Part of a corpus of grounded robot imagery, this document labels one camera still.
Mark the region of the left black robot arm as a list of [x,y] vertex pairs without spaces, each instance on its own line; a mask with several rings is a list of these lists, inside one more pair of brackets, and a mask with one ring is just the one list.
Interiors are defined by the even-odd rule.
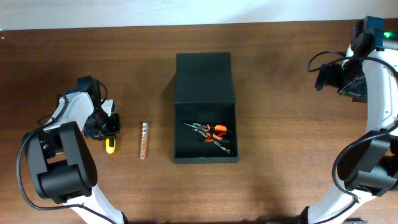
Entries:
[[[127,223],[98,186],[96,164],[85,138],[104,141],[107,151],[116,147],[120,132],[114,101],[101,91],[106,87],[87,76],[77,87],[58,96],[58,106],[49,120],[27,133],[16,162],[17,181],[24,200],[37,210],[74,210],[87,223]],[[20,175],[21,157],[26,156],[37,195],[50,199],[53,207],[34,204],[27,196]]]

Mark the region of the yellow black screwdriver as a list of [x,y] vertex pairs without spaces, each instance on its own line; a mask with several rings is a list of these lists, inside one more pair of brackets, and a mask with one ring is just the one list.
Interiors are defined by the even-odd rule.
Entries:
[[105,139],[105,149],[108,154],[115,152],[116,148],[116,136],[108,136]]

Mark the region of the black gift box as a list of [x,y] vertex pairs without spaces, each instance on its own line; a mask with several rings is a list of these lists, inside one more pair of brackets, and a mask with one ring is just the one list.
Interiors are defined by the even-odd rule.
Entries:
[[[239,161],[236,97],[229,53],[178,53],[174,107],[176,164]],[[219,142],[234,154],[230,156],[213,142],[204,142],[206,138],[185,123],[226,126],[233,135]]]

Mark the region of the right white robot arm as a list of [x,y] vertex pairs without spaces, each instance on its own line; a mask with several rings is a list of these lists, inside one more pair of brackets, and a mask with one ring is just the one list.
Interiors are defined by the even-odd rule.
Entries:
[[360,206],[397,190],[397,32],[383,18],[366,16],[353,25],[351,43],[318,72],[316,90],[337,88],[339,95],[365,103],[365,134],[346,146],[331,170],[333,186],[306,207],[298,223],[347,223]]

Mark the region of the orange black long-nose pliers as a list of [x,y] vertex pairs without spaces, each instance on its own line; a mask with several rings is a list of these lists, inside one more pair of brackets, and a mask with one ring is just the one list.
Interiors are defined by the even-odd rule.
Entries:
[[185,125],[191,127],[194,131],[200,133],[206,139],[227,141],[230,136],[233,135],[232,130],[228,129],[226,126],[221,124],[210,125],[210,124],[187,124]]

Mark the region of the silver ring wrench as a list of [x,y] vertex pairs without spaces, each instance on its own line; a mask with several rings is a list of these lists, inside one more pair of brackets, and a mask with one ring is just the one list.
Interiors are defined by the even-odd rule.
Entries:
[[234,152],[232,150],[228,149],[222,142],[214,141],[213,144],[218,146],[222,151],[226,152],[230,156],[232,156],[234,154]]

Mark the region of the orange bit holder strip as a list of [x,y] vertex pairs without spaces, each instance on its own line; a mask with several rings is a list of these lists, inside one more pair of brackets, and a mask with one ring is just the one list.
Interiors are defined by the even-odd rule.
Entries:
[[141,132],[141,146],[140,146],[140,159],[144,160],[147,154],[147,139],[148,139],[148,124],[146,122],[142,123]]

